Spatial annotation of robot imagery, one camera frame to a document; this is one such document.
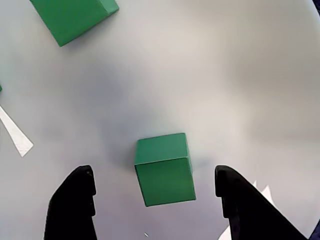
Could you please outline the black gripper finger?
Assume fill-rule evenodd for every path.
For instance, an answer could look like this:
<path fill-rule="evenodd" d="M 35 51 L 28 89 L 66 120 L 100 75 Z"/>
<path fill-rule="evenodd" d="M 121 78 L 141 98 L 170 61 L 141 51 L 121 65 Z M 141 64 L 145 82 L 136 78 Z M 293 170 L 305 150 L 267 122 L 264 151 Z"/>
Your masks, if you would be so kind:
<path fill-rule="evenodd" d="M 52 195 L 45 219 L 45 240 L 96 240 L 94 172 L 90 165 L 75 168 Z"/>
<path fill-rule="evenodd" d="M 233 168 L 217 165 L 215 194 L 223 217 L 229 220 L 233 240 L 305 240 L 247 179 Z"/>

